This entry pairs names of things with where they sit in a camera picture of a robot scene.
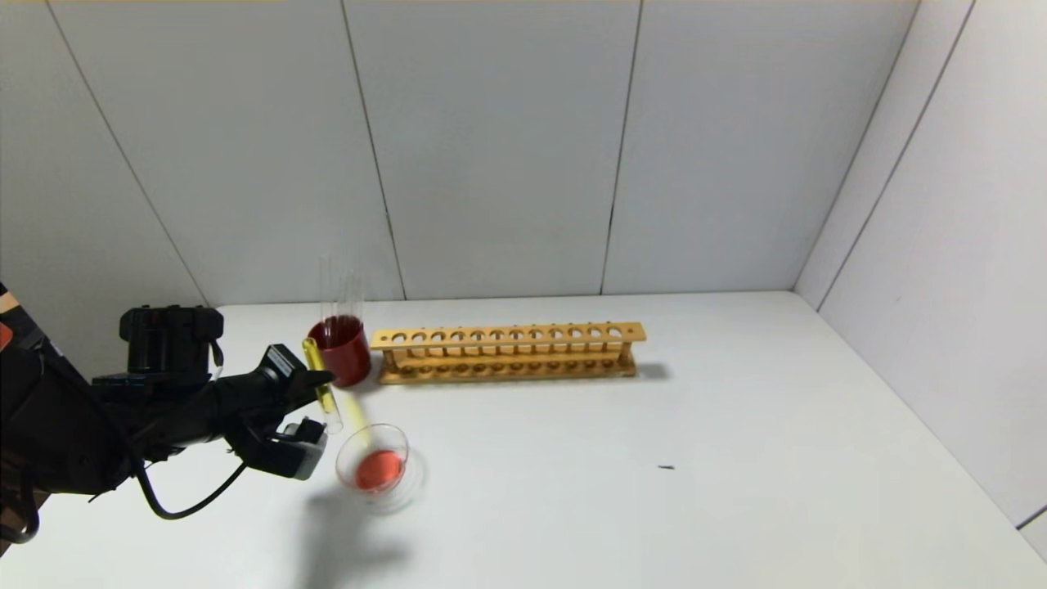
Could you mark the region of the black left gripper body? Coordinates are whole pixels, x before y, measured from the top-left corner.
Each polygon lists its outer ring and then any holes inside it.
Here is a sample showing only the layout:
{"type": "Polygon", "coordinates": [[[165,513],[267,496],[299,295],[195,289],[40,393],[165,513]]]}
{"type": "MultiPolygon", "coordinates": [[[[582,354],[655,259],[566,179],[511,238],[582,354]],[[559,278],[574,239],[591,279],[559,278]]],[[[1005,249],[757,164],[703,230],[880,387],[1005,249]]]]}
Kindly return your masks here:
{"type": "Polygon", "coordinates": [[[313,373],[284,344],[270,344],[258,366],[224,375],[213,384],[211,433],[228,434],[239,425],[265,433],[317,400],[313,373]]]}

